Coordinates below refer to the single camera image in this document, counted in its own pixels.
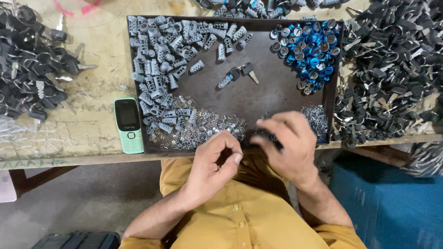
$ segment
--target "mobile phone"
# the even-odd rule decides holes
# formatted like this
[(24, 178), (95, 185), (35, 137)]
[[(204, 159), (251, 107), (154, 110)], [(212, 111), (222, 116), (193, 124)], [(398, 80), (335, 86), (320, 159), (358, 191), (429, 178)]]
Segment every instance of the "mobile phone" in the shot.
[(114, 113), (123, 152), (126, 154), (144, 152), (137, 100), (134, 98), (116, 99)]

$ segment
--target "table surface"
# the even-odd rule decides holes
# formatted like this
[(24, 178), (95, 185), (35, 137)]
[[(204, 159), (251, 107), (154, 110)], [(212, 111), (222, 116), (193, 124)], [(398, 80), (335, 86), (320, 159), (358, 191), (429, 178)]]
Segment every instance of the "table surface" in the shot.
[[(22, 0), (36, 10), (43, 24), (55, 28), (59, 14), (66, 15), (63, 30), (68, 32), (65, 48), (75, 50), (84, 44), (79, 60), (97, 64), (96, 69), (83, 71), (72, 82), (62, 83), (75, 110), (57, 108), (35, 132), (33, 119), (26, 114), (8, 122), (9, 132), (0, 130), (0, 169), (53, 167), (81, 164), (117, 163), (158, 160), (168, 155), (146, 156), (123, 154), (113, 113), (113, 102), (120, 97), (136, 97), (133, 80), (127, 15), (212, 16), (213, 11), (198, 7), (194, 0)], [(347, 20), (354, 14), (347, 6), (364, 10), (369, 1), (352, 0), (341, 8), (308, 7), (292, 11), (289, 19), (317, 15), (319, 20)], [(435, 96), (419, 108), (430, 109)], [(432, 127), (415, 131), (413, 136), (370, 141), (364, 145), (401, 144), (443, 140)], [(340, 142), (319, 146), (338, 148)]]

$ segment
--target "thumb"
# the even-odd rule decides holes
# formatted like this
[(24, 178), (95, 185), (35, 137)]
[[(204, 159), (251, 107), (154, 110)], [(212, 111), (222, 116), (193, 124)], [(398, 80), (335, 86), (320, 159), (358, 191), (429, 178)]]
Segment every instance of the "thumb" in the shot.
[(280, 155), (280, 152), (275, 144), (262, 136), (253, 136), (251, 138), (251, 143), (260, 146), (269, 158)]
[(218, 177), (221, 181), (228, 181), (233, 178), (238, 170), (238, 165), (240, 164), (243, 155), (240, 153), (234, 153), (228, 159), (226, 159), (225, 164), (220, 167), (220, 170), (217, 172)]

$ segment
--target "concrete floor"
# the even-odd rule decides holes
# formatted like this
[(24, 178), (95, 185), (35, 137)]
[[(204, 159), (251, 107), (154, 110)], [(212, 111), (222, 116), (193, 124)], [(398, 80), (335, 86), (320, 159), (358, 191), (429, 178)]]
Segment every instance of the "concrete floor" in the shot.
[[(27, 177), (43, 169), (26, 170)], [(123, 234), (134, 217), (160, 200), (160, 161), (80, 166), (0, 203), (2, 248), (29, 249), (49, 233), (76, 230)], [(298, 210), (296, 190), (288, 189)]]

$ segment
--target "metal tray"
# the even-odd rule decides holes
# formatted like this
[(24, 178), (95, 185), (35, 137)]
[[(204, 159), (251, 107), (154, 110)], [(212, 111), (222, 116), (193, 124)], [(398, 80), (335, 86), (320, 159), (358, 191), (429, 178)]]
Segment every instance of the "metal tray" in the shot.
[[(155, 18), (157, 16), (143, 16), (145, 18)], [(173, 93), (174, 96), (191, 96), (196, 102), (197, 109), (207, 109), (218, 113), (220, 116), (225, 114), (235, 114), (243, 118), (247, 124), (248, 130), (255, 130), (255, 122), (266, 112), (267, 118), (275, 113), (286, 111), (300, 111), (302, 107), (311, 105), (323, 105), (326, 107), (328, 117), (329, 131), (327, 143), (331, 133), (332, 119), (334, 114), (335, 91), (338, 80), (339, 60), (335, 61), (334, 73), (331, 80), (325, 84), (324, 88), (313, 95), (304, 95), (297, 89), (300, 78), (297, 76), (297, 70), (284, 65), (284, 61), (278, 58), (272, 51), (271, 46), (277, 39), (272, 40), (269, 37), (270, 31), (275, 25), (280, 23), (287, 27), (291, 23), (304, 25), (311, 21), (303, 20), (283, 20), (283, 19), (237, 19), (225, 17), (186, 17), (171, 16), (175, 21), (195, 20), (197, 22), (236, 22), (238, 27), (244, 26), (248, 32), (253, 33), (253, 39), (245, 48), (238, 45), (238, 41), (233, 44), (234, 52), (226, 56), (226, 60), (220, 62), (217, 60), (217, 48), (223, 41), (219, 38), (208, 50), (197, 48), (199, 53), (187, 65), (188, 69), (197, 61), (202, 60), (205, 67), (193, 75), (183, 75), (178, 80), (179, 88)], [(337, 21), (340, 25), (340, 36), (337, 37), (337, 47), (341, 47), (343, 37), (342, 21)], [(136, 50), (131, 48), (131, 64), (134, 70), (132, 60), (136, 56)], [(223, 79), (226, 73), (234, 66), (241, 66), (247, 62), (254, 64), (254, 73), (260, 84), (254, 83), (249, 76), (241, 77), (235, 82), (231, 82), (222, 90), (216, 91), (217, 84)], [(141, 90), (136, 84), (137, 95)], [(149, 141), (145, 129), (142, 129), (144, 152), (156, 156), (179, 156), (193, 153), (193, 151), (176, 150), (173, 148), (160, 148), (160, 144), (154, 144)]]

